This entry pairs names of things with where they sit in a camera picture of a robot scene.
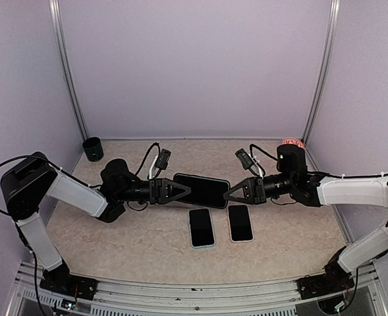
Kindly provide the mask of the purple phone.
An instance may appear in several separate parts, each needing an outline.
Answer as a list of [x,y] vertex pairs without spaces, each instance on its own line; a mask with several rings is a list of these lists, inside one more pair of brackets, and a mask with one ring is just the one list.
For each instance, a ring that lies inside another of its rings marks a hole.
[[245,205],[231,205],[228,208],[231,240],[249,242],[253,240],[250,213]]

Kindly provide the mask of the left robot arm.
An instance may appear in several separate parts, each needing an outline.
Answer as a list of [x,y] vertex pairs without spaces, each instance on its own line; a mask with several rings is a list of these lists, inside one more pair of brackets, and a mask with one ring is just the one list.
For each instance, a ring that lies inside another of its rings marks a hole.
[[165,205],[191,193],[189,187],[168,178],[141,180],[129,171],[123,159],[109,161],[100,176],[100,187],[92,188],[62,171],[43,153],[36,152],[1,177],[8,214],[36,254],[38,263],[50,271],[50,283],[62,293],[74,288],[75,279],[60,267],[64,264],[63,258],[40,217],[39,205],[43,198],[54,198],[102,222],[112,223],[125,212],[127,201]]

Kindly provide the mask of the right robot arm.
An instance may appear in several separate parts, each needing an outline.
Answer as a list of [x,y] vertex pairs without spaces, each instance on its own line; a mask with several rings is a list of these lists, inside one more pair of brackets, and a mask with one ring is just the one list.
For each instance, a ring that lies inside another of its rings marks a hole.
[[[294,144],[277,147],[278,174],[263,171],[246,178],[225,192],[227,201],[248,205],[265,203],[269,198],[288,194],[302,205],[373,205],[388,209],[388,173],[335,176],[309,171],[306,153]],[[357,242],[339,250],[324,267],[319,285],[334,292],[345,282],[346,274],[388,252],[388,220]]]

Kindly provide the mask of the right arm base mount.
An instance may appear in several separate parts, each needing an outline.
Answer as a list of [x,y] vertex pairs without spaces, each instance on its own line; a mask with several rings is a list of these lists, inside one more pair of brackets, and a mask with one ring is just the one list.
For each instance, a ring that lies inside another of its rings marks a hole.
[[352,273],[346,272],[338,264],[339,256],[345,248],[344,246],[333,255],[324,266],[322,274],[307,275],[296,280],[302,300],[325,296],[355,287]]

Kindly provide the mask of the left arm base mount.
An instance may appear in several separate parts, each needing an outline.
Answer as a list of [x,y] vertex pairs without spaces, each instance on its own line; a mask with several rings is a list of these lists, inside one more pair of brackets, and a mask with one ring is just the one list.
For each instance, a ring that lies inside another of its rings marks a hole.
[[68,265],[62,261],[52,270],[43,270],[40,288],[54,293],[92,301],[98,281],[94,278],[73,275]]

